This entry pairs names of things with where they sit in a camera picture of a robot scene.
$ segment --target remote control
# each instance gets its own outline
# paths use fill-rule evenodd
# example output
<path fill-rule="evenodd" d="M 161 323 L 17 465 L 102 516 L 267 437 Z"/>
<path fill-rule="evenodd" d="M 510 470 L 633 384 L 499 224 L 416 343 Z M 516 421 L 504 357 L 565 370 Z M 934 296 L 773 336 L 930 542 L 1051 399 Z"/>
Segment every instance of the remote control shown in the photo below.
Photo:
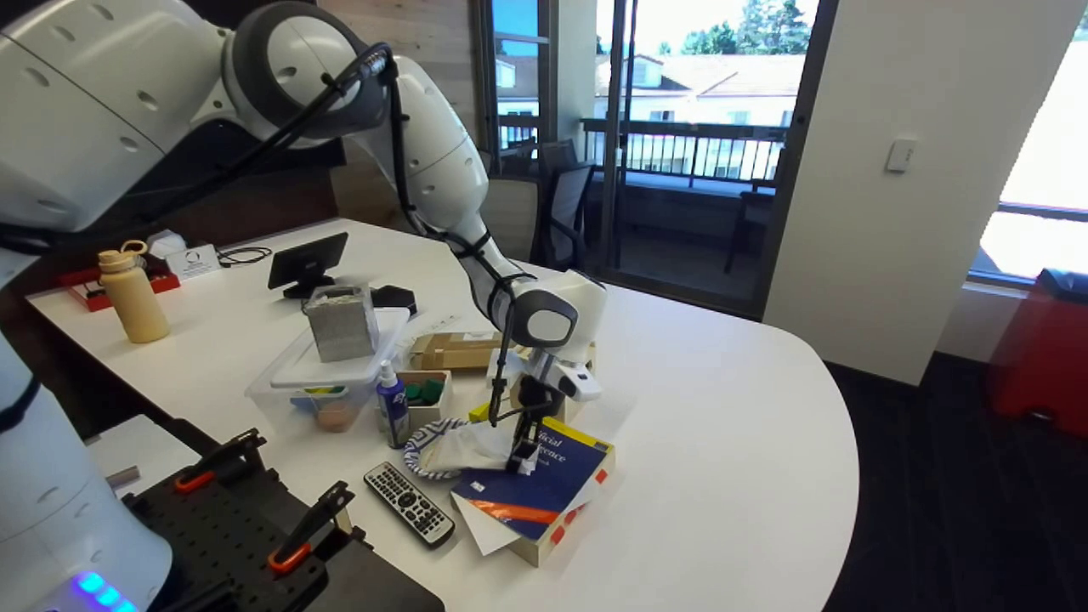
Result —
<path fill-rule="evenodd" d="M 449 542 L 457 520 L 444 512 L 430 492 L 422 492 L 405 472 L 399 472 L 393 461 L 374 465 L 365 472 L 365 484 L 374 489 L 374 497 L 399 512 L 399 520 L 425 543 L 439 546 Z"/>

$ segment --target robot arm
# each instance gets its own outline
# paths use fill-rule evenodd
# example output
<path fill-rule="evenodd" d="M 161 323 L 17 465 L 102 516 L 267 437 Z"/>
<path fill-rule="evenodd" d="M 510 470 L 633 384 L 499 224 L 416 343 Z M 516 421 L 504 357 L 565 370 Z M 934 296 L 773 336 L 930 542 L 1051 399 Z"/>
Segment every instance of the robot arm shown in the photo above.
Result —
<path fill-rule="evenodd" d="M 559 395 L 595 390 L 585 359 L 601 289 L 582 274 L 546 284 L 499 255 L 480 220 L 482 163 L 444 93 L 331 15 L 272 2 L 220 29 L 183 0 L 49 0 L 0 29 L 0 80 L 0 289 L 33 250 L 102 219 L 201 121 L 296 146 L 365 130 L 411 220 L 459 255 L 475 305 L 537 348 L 522 399 L 555 409 Z M 389 121 L 402 146 L 379 131 Z M 74 608 L 80 587 L 147 608 L 172 546 L 96 476 L 5 336 L 0 374 L 0 608 Z M 525 410 L 516 428 L 527 449 L 537 416 Z"/>
<path fill-rule="evenodd" d="M 416 227 L 459 255 L 480 312 L 537 351 L 533 382 L 595 395 L 601 289 L 549 284 L 499 255 L 480 219 L 487 170 L 439 85 L 336 17 L 268 2 L 220 29 L 182 0 L 53 0 L 0 33 L 0 78 L 17 80 L 0 95 L 0 246 L 81 231 L 201 121 L 275 139 L 309 112 L 296 144 L 365 131 Z M 30 261 L 0 247 L 0 284 Z"/>

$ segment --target black cable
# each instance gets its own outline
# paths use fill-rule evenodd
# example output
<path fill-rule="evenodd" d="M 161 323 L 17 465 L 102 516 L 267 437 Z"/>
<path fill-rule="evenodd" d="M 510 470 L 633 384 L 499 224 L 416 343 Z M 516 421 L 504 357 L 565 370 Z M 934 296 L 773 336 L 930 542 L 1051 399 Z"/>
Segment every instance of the black cable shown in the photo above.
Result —
<path fill-rule="evenodd" d="M 40 382 L 30 376 L 28 386 L 22 390 L 22 399 L 0 410 L 0 434 L 24 421 L 24 416 L 30 410 L 30 406 L 38 399 L 38 390 L 40 390 Z"/>
<path fill-rule="evenodd" d="M 499 336 L 504 340 L 499 340 L 499 353 L 498 353 L 498 376 L 491 382 L 491 400 L 487 400 L 487 421 L 491 425 L 499 425 L 499 400 L 504 400 L 504 390 L 506 390 L 506 374 L 504 370 L 506 370 L 506 351 L 510 351 L 510 310 L 506 310 Z"/>
<path fill-rule="evenodd" d="M 257 266 L 267 257 L 272 257 L 272 247 L 267 247 L 267 246 L 241 246 L 241 247 L 217 250 L 217 266 L 224 266 L 224 267 Z"/>
<path fill-rule="evenodd" d="M 336 78 L 322 74 L 322 93 L 285 127 L 279 127 L 268 139 L 262 139 L 258 146 L 251 146 L 246 155 L 240 155 L 227 170 L 195 182 L 192 189 L 182 189 L 178 197 L 172 197 L 167 204 L 161 204 L 150 214 L 130 219 L 116 227 L 102 227 L 102 231 L 53 231 L 53 227 L 28 227 L 28 224 L 0 224 L 0 247 L 7 250 L 22 250 L 22 255 L 49 255 L 57 247 L 87 247 L 87 246 L 99 246 L 121 236 L 140 236 L 143 227 L 165 220 L 173 212 L 183 212 L 192 204 L 197 204 L 201 197 L 220 189 L 224 182 L 240 179 L 248 166 L 257 166 L 258 161 L 267 161 L 268 154 L 279 154 L 285 146 L 293 146 L 296 139 L 308 136 L 309 121 L 319 118 L 343 93 L 350 93 L 350 85 L 362 80 L 362 63 L 370 59 L 357 54 Z"/>
<path fill-rule="evenodd" d="M 411 121 L 411 115 L 405 115 L 405 105 L 402 105 L 402 88 L 399 88 L 399 60 L 389 59 L 386 71 L 382 71 L 382 80 L 389 88 L 389 110 L 393 110 L 393 118 L 389 118 L 389 136 L 393 136 L 393 154 L 394 154 L 394 187 L 399 187 L 399 204 L 402 204 L 402 214 L 405 220 L 411 224 L 416 236 L 436 236 L 432 227 L 425 227 L 419 219 L 416 219 L 416 204 L 407 199 L 407 170 L 405 170 L 405 121 Z"/>

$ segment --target black device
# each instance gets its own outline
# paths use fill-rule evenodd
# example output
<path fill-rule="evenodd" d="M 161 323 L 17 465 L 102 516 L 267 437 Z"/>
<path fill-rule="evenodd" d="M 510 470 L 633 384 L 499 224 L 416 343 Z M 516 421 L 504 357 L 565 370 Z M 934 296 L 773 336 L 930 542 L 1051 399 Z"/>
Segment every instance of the black device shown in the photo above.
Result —
<path fill-rule="evenodd" d="M 333 516 L 350 502 L 333 484 L 312 506 L 267 470 L 258 432 L 126 497 L 173 546 L 173 571 L 150 612 L 444 612 L 444 599 L 379 557 L 365 529 Z"/>
<path fill-rule="evenodd" d="M 291 289 L 283 289 L 283 296 L 285 299 L 309 299 L 312 289 L 333 284 L 327 267 L 333 267 L 339 261 L 343 246 L 348 246 L 348 231 L 275 250 L 272 273 L 268 273 L 268 289 L 293 281 Z"/>
<path fill-rule="evenodd" d="M 449 512 L 444 512 L 430 492 L 422 492 L 405 472 L 399 472 L 393 461 L 374 465 L 365 472 L 365 484 L 374 489 L 374 497 L 399 512 L 399 520 L 425 543 L 439 546 L 454 536 L 457 525 Z"/>

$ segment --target tree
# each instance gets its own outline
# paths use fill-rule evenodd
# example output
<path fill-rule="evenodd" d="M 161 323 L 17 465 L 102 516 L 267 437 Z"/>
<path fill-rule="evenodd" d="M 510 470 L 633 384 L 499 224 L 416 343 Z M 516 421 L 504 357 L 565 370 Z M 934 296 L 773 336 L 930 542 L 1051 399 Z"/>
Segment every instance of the tree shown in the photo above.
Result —
<path fill-rule="evenodd" d="M 690 29 L 683 38 L 682 54 L 739 54 L 739 33 L 727 21 L 714 24 L 711 29 Z"/>
<path fill-rule="evenodd" d="M 747 0 L 739 29 L 743 54 L 770 54 L 770 7 L 765 0 Z"/>
<path fill-rule="evenodd" d="M 770 17 L 765 29 L 770 54 L 807 54 L 811 50 L 811 24 L 796 0 L 781 0 L 781 7 Z"/>

